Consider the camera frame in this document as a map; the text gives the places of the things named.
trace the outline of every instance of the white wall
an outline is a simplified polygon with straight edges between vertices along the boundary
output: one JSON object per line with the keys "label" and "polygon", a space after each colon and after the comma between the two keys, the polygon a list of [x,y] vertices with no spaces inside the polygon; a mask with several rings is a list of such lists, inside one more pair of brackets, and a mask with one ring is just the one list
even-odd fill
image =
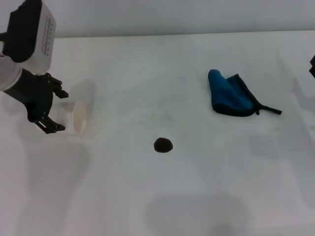
{"label": "white wall", "polygon": [[[0,31],[23,0],[0,1]],[[45,0],[58,37],[313,30],[314,0]]]}

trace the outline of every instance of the dark brown ball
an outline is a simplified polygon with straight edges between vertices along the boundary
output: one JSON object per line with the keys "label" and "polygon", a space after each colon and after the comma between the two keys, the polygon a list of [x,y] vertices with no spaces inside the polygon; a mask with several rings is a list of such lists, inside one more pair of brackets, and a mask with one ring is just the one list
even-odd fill
{"label": "dark brown ball", "polygon": [[173,144],[169,139],[158,138],[154,142],[154,150],[161,153],[169,152],[173,149]]}

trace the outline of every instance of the blue fabric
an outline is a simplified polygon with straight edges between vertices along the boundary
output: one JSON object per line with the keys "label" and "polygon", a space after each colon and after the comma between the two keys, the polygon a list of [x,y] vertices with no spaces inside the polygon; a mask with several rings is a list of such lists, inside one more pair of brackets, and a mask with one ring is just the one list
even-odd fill
{"label": "blue fabric", "polygon": [[225,79],[218,70],[210,70],[208,80],[212,106],[224,104],[240,111],[250,110],[254,107],[251,100],[244,93],[236,76]]}

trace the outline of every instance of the blue mitten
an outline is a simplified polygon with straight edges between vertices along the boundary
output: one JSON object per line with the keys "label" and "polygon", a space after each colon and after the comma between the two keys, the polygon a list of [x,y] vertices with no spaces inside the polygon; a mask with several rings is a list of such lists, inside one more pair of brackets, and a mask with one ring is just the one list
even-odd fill
{"label": "blue mitten", "polygon": [[259,115],[259,110],[262,109],[278,115],[282,113],[261,105],[238,74],[225,79],[218,70],[210,70],[208,80],[212,108],[218,113],[234,117],[248,117],[254,113]]}

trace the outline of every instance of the paper cup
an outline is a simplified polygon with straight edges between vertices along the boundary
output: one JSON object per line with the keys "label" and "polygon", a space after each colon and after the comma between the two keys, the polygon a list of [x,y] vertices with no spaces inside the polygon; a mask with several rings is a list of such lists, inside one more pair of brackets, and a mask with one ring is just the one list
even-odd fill
{"label": "paper cup", "polygon": [[65,127],[57,133],[82,136],[87,124],[87,106],[84,102],[53,104],[48,116]]}

